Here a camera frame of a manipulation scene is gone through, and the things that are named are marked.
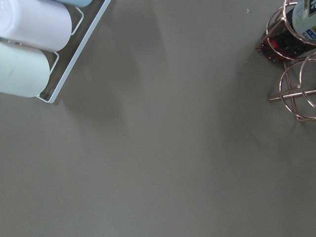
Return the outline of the tea bottle dark liquid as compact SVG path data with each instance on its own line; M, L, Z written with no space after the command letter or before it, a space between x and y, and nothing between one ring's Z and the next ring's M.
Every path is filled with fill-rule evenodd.
M316 2L285 0L271 16L260 51L275 63L298 60L316 48Z

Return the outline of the light blue cup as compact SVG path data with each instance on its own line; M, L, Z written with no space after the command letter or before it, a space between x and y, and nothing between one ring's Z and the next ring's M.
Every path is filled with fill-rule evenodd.
M66 4L66 5L75 6L78 8L86 7L92 2L92 0L55 0L55 1Z

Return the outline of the pale green cup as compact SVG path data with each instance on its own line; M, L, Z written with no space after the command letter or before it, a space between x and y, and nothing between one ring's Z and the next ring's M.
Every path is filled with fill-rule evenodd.
M44 91L49 77L49 62L40 50L8 42L0 43L1 93L35 97Z

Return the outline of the pale pink cup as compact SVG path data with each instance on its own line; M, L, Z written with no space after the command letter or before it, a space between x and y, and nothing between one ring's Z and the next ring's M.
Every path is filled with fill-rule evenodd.
M57 52L68 43L72 20L67 8L53 0L2 0L0 37Z

